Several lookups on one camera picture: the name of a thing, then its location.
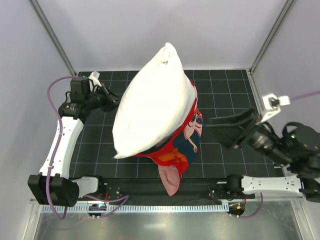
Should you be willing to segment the white pillow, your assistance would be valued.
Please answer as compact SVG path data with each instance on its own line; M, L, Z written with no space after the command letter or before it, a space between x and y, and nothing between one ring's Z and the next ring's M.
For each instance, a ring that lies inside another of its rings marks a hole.
M172 135L195 99L176 48L165 43L122 95L112 129L115 159L142 153Z

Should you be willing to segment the red cartoon print pillowcase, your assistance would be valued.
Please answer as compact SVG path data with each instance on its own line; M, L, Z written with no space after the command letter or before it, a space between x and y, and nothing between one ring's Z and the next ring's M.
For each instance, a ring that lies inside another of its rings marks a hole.
M136 156L149 158L158 166L161 182L169 196L176 194L182 174L200 152L203 115L198 109L198 98L173 135L159 147L152 147Z

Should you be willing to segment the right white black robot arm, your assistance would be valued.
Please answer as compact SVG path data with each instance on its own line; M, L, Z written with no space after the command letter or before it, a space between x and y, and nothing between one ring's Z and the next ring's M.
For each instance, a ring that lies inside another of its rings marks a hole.
M225 192L230 198L256 193L277 193L320 201L320 134L312 127L291 121L278 136L255 108L243 113L211 118L208 127L214 138L227 149L248 147L286 168L290 175L254 177L231 174Z

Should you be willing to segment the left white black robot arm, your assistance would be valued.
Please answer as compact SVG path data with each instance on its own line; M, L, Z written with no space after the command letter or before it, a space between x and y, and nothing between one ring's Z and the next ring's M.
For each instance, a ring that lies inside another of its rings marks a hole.
M115 110L119 97L99 81L96 71L89 76L74 76L65 101L53 111L57 116L55 136L38 174L30 175L27 185L37 202L46 206L73 207L78 199L90 195L101 200L106 194L100 176L83 176L70 179L70 164L77 139L91 112Z

